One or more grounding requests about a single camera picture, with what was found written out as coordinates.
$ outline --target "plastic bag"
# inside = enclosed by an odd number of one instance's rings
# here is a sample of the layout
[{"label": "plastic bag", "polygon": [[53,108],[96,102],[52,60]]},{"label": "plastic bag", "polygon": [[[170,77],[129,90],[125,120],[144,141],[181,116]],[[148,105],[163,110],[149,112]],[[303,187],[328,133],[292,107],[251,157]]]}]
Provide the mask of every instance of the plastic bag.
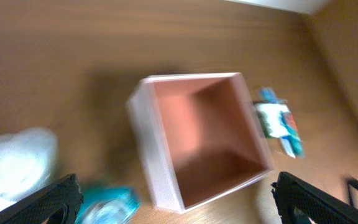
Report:
[{"label": "plastic bag", "polygon": [[44,128],[0,136],[0,211],[48,184],[57,138]]}]

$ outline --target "pink box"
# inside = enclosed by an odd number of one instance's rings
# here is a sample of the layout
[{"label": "pink box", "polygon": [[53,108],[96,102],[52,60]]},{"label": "pink box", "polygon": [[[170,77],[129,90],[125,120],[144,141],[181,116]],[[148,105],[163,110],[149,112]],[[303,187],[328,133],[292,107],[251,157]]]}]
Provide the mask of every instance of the pink box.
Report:
[{"label": "pink box", "polygon": [[272,169],[241,73],[147,77],[127,108],[157,208],[187,212]]}]

